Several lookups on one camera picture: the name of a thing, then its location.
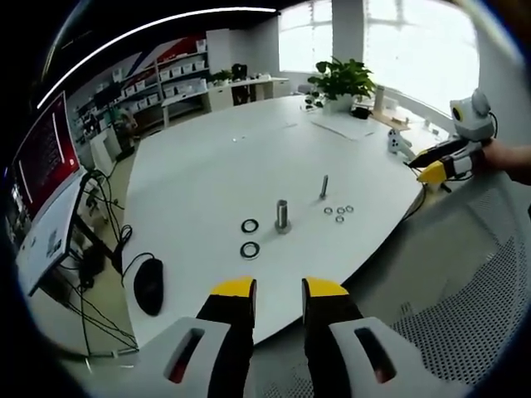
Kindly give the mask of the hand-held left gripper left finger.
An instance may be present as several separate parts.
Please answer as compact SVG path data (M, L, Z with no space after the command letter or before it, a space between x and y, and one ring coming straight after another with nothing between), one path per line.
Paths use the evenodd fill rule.
M253 352L256 280L215 286L198 315L180 318L139 352L104 397L242 397Z

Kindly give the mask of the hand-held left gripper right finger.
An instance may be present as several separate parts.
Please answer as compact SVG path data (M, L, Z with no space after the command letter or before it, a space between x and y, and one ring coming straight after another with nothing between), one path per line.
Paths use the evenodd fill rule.
M302 279L304 352L317 397L433 397L440 380L419 350L365 318L340 284Z

